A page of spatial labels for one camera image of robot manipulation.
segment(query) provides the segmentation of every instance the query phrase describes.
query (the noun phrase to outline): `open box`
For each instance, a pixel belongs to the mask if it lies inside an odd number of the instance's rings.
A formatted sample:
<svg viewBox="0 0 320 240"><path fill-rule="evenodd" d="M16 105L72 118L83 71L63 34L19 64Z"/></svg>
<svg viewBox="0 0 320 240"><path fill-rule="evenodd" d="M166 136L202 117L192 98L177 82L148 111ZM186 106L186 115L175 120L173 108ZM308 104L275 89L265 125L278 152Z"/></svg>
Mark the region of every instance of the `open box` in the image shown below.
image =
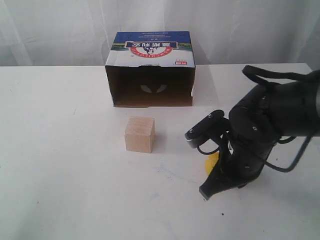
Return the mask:
<svg viewBox="0 0 320 240"><path fill-rule="evenodd" d="M105 69L115 107L192 105L188 31L118 32Z"/></svg>

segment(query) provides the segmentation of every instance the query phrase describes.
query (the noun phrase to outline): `wooden cube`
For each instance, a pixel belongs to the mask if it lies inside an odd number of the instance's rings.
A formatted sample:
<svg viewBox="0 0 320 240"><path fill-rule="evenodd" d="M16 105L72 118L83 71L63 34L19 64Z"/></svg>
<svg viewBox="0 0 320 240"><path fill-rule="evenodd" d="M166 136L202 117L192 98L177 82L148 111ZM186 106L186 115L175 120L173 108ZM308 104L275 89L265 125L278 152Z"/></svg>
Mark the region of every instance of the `wooden cube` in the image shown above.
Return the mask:
<svg viewBox="0 0 320 240"><path fill-rule="evenodd" d="M124 139L127 151L151 153L155 139L155 119L141 116L130 117Z"/></svg>

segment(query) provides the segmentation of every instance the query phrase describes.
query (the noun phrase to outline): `yellow object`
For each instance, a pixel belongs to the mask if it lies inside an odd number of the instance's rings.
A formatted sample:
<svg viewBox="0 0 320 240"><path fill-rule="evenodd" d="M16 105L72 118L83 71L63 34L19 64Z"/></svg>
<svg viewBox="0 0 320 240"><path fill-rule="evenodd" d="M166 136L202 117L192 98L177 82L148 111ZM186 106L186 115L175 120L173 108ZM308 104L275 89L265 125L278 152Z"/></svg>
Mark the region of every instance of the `yellow object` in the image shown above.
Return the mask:
<svg viewBox="0 0 320 240"><path fill-rule="evenodd" d="M219 160L218 151L214 154L209 155L208 158L205 160L204 168L208 175L211 173L212 169L214 168L218 160Z"/></svg>

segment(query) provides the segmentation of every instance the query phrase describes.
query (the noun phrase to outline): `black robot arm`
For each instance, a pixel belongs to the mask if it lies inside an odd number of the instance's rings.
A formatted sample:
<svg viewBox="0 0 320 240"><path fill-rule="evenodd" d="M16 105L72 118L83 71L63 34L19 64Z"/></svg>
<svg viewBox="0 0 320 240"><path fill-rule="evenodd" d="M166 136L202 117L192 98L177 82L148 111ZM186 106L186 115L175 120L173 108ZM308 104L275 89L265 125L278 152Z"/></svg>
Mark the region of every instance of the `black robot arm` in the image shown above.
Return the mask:
<svg viewBox="0 0 320 240"><path fill-rule="evenodd" d="M247 65L242 72L257 85L231 109L229 119L222 110L215 110L185 134L190 146L202 154L219 151L217 164L199 188L206 200L244 187L260 175L264 165L284 173L292 171L312 137L320 136L319 70L303 75ZM279 84L261 77L295 81ZM275 144L289 143L298 136L306 138L288 168L267 162ZM209 139L218 148L203 152L200 146Z"/></svg>

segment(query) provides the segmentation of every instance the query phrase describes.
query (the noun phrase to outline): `white backdrop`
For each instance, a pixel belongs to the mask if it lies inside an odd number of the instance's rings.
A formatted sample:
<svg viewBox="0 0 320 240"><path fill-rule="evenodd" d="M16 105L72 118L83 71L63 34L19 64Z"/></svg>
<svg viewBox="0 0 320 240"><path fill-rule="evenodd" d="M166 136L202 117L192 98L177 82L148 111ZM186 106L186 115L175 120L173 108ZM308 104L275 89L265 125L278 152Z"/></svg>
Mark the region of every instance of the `white backdrop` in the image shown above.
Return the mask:
<svg viewBox="0 0 320 240"><path fill-rule="evenodd" d="M319 16L320 0L0 0L0 66L103 65L116 32L180 30L197 64L307 62Z"/></svg>

